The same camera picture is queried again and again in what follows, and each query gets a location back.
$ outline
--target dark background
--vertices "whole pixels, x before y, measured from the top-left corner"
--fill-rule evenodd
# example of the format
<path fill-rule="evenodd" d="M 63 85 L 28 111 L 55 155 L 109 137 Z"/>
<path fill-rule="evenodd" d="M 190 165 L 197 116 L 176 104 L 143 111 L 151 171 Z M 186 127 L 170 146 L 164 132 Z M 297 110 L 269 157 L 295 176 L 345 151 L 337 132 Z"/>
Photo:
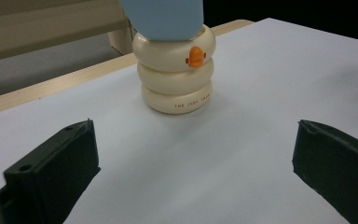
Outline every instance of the dark background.
<path fill-rule="evenodd" d="M 272 18 L 358 39 L 358 1 L 203 0 L 204 23 L 214 27 L 244 19 Z"/>

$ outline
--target orange duck head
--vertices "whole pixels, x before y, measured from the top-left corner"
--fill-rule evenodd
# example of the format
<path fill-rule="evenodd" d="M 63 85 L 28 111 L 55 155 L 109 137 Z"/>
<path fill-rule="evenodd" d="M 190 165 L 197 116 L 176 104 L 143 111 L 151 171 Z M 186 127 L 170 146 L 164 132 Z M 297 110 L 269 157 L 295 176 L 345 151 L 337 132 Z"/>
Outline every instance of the orange duck head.
<path fill-rule="evenodd" d="M 203 65 L 203 59 L 206 57 L 206 53 L 202 51 L 199 47 L 191 48 L 188 58 L 186 58 L 186 63 L 190 67 L 200 67 Z"/>

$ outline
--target stacked rings toy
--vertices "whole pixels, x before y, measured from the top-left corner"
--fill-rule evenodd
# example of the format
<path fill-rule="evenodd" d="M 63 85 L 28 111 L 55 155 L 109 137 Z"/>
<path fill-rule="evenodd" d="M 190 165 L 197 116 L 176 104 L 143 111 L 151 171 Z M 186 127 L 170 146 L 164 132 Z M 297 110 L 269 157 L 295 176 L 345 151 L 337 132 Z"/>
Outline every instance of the stacked rings toy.
<path fill-rule="evenodd" d="M 204 24 L 196 36 L 183 41 L 153 40 L 137 33 L 132 49 L 147 104 L 168 114 L 205 105 L 213 89 L 215 47 L 214 33 Z"/>

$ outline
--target white paper sheet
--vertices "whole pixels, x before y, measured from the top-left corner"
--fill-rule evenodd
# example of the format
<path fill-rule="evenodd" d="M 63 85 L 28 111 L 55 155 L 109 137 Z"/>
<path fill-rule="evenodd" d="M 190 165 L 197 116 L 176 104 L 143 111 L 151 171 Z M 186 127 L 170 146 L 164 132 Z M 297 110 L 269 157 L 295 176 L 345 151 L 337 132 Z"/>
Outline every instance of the white paper sheet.
<path fill-rule="evenodd" d="M 93 119 L 101 172 L 65 221 L 348 223 L 293 172 L 297 122 L 358 138 L 358 40 L 266 19 L 217 37 L 213 94 L 165 115 L 131 66 L 0 112 L 3 172 L 61 128 Z"/>

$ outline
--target wooden table edge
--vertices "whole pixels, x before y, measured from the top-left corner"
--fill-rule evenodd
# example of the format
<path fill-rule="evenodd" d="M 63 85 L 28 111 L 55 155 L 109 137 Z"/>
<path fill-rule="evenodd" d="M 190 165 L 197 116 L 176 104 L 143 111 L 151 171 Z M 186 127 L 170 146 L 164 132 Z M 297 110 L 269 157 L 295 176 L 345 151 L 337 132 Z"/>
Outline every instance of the wooden table edge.
<path fill-rule="evenodd" d="M 215 26 L 212 30 L 216 36 L 219 36 L 252 23 L 252 21 L 247 20 L 235 20 Z M 137 60 L 134 54 L 130 53 L 104 63 L 98 63 L 73 73 L 0 95 L 0 111 L 70 89 L 93 80 L 94 78 L 105 76 L 136 63 Z"/>

